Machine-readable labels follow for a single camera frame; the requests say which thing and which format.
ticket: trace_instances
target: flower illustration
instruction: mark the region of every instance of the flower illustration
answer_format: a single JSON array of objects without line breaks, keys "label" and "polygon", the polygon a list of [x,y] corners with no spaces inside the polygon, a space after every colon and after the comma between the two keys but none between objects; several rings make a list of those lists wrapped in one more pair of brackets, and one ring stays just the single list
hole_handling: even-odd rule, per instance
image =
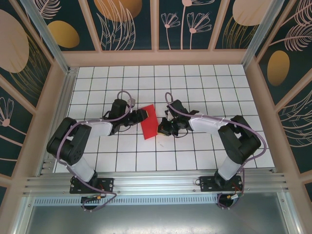
[{"label": "flower illustration", "polygon": [[8,99],[6,103],[5,99],[0,97],[0,126],[7,127],[10,125],[13,108],[14,102],[11,99]]},{"label": "flower illustration", "polygon": [[194,12],[187,14],[187,24],[190,28],[191,40],[190,49],[192,49],[192,36],[194,33],[202,33],[211,30],[211,24],[209,24],[209,13],[198,13],[194,19]]},{"label": "flower illustration", "polygon": [[169,13],[168,16],[166,13],[163,13],[161,14],[161,20],[165,25],[166,33],[167,33],[167,42],[168,42],[169,50],[171,50],[170,43],[169,43],[169,36],[168,36],[168,28],[180,26],[180,21],[178,21],[178,17],[176,16],[176,13],[174,14]]},{"label": "flower illustration", "polygon": [[215,0],[203,0],[203,1],[199,1],[199,0],[182,0],[182,3],[184,6],[192,6],[192,5],[207,5],[210,3],[213,3]]}]

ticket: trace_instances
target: white grid floor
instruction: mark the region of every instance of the white grid floor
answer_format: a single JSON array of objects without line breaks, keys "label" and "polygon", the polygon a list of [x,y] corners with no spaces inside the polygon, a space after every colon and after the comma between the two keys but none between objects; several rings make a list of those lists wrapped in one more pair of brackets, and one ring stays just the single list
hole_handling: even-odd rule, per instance
[{"label": "white grid floor", "polygon": [[[154,104],[159,122],[165,117],[164,95],[170,91],[190,111],[226,118],[243,115],[264,137],[242,65],[81,67],[68,116],[102,117],[120,90],[136,99],[135,108]],[[207,133],[144,140],[138,124],[114,136],[89,139],[84,157],[97,172],[202,170],[220,167],[226,153],[220,138]],[[270,151],[245,167],[274,167]],[[54,171],[67,172],[62,165]]]}]

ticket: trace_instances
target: red towel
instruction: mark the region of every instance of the red towel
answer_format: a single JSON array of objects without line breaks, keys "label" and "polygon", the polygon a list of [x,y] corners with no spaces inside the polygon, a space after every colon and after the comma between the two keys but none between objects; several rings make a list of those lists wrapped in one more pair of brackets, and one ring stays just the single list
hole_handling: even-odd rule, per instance
[{"label": "red towel", "polygon": [[149,105],[142,109],[148,114],[148,118],[141,122],[144,139],[147,140],[157,135],[158,120],[154,105]]}]

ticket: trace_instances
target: white arm segment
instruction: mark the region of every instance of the white arm segment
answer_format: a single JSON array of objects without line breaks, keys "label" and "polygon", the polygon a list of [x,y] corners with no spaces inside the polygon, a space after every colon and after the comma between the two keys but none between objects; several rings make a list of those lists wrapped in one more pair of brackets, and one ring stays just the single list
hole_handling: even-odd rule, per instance
[{"label": "white arm segment", "polygon": [[[218,130],[220,127],[226,125],[227,123],[216,121],[209,118],[191,118],[189,120],[191,128],[195,132],[206,132],[211,135],[220,137]],[[237,164],[233,162],[229,156],[227,156],[222,164],[222,166],[218,169],[218,173],[222,178],[225,180],[231,179],[237,172],[237,170],[240,168],[240,164]]]},{"label": "white arm segment", "polygon": [[226,125],[227,123],[216,121],[210,118],[191,118],[189,120],[190,126],[195,132],[206,132],[211,135],[219,136],[218,130],[223,125]]},{"label": "white arm segment", "polygon": [[[92,127],[89,139],[93,137],[109,136],[113,125],[110,122],[96,122],[88,123],[88,126]],[[92,169],[84,157],[74,165],[69,166],[83,181],[89,182],[94,175],[94,169]]]}]

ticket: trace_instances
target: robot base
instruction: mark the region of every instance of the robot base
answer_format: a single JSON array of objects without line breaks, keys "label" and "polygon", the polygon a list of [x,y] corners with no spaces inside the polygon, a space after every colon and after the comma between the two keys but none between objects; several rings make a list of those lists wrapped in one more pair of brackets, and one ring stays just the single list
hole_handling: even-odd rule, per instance
[{"label": "robot base", "polygon": [[233,183],[238,189],[243,189],[242,178],[239,175],[233,176],[231,182],[228,183],[223,189],[215,183],[215,176],[201,176],[199,178],[198,185],[200,186],[200,190],[202,192],[235,192],[235,186],[233,186]]},{"label": "robot base", "polygon": [[[78,179],[72,177],[70,180],[70,194],[99,194],[99,192],[94,191],[85,185],[83,185]],[[97,178],[97,189],[112,192],[114,187],[114,179],[113,178]]]}]

